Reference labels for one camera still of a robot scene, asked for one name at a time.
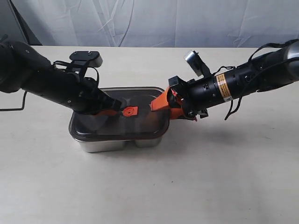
stainless steel container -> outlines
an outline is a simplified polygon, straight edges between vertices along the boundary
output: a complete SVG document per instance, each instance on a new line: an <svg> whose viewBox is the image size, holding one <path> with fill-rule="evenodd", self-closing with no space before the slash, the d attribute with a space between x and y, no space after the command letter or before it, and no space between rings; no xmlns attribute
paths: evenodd
<svg viewBox="0 0 299 224"><path fill-rule="evenodd" d="M137 147L155 147L169 126L169 112L150 110L150 103L163 90L157 87L130 87L102 89L122 101L122 107L137 106L138 114L125 117L92 116L73 113L69 131L86 152L122 150L126 142L134 141Z"/></svg>

white table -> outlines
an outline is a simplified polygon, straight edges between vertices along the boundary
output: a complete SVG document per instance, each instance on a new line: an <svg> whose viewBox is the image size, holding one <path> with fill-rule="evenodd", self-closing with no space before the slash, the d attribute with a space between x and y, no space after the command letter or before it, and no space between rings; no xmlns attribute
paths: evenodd
<svg viewBox="0 0 299 224"><path fill-rule="evenodd" d="M100 86L158 86L195 73L189 49L35 47L54 60L98 50ZM196 49L215 71L253 49ZM0 94L1 107L22 92ZM72 111L28 95L0 114L1 224L297 224L299 84L244 98L198 122L175 120L152 149L89 154L68 132Z"/></svg>

container lid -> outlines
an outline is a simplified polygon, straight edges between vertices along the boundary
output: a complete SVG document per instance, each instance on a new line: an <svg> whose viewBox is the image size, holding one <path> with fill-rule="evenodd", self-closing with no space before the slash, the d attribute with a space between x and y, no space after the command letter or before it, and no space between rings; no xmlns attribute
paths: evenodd
<svg viewBox="0 0 299 224"><path fill-rule="evenodd" d="M149 140L161 137L168 129L169 111L152 112L150 103L161 95L157 87L130 87L101 89L120 100L122 108L116 116L93 116L73 113L69 131L78 141Z"/></svg>

yellow label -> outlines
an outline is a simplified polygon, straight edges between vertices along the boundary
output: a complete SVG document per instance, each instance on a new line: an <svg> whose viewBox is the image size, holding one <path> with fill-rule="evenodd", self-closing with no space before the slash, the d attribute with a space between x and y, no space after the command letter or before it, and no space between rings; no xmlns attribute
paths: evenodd
<svg viewBox="0 0 299 224"><path fill-rule="evenodd" d="M226 79L224 74L220 74L216 76L218 87L220 90L220 93L224 99L225 102L233 100L232 95L230 94L228 84L226 83Z"/></svg>

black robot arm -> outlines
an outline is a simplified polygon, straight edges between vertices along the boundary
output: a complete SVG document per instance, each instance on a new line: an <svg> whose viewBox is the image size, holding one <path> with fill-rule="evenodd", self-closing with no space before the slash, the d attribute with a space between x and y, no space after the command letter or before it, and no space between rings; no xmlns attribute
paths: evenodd
<svg viewBox="0 0 299 224"><path fill-rule="evenodd" d="M280 48L256 58L253 55L265 47ZM188 82L178 76L169 79L169 88L151 103L153 111L169 109L171 119L195 120L208 116L207 109L230 101L227 119L235 113L243 96L254 92L270 91L299 80L299 41L290 40L284 44L268 43L260 47L249 60L237 67L217 75L220 69L211 74L209 68L195 51L190 51L185 60L198 76L198 80ZM232 111L233 100L239 99Z"/></svg>
<svg viewBox="0 0 299 224"><path fill-rule="evenodd" d="M99 80L85 77L88 68L101 66L100 54L78 51L70 59L71 63L51 64L25 43L0 43L0 91L11 93L23 89L25 93L33 93L80 114L119 111L121 102L98 89Z"/></svg>

